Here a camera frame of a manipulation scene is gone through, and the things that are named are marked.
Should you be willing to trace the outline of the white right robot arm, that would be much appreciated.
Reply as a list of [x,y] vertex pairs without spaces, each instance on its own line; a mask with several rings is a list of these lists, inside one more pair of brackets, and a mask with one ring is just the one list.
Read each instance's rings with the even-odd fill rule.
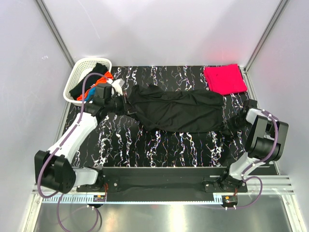
[[231,133],[251,125],[245,144],[245,154],[232,163],[219,186],[223,191],[231,191],[245,180],[245,176],[257,167],[270,161],[278,161],[284,150],[289,124],[280,121],[270,112],[257,108],[257,101],[246,100],[239,114],[227,121]]

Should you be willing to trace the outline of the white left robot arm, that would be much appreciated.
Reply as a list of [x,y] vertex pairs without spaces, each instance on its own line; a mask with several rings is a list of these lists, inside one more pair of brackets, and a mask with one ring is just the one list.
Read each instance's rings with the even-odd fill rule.
[[87,136],[103,121],[108,113],[132,115],[136,110],[125,96],[95,97],[83,102],[81,112],[73,124],[47,151],[39,150],[35,157],[35,176],[39,194],[42,187],[56,193],[68,193],[73,187],[88,185],[93,191],[104,187],[100,168],[72,167],[72,159]]

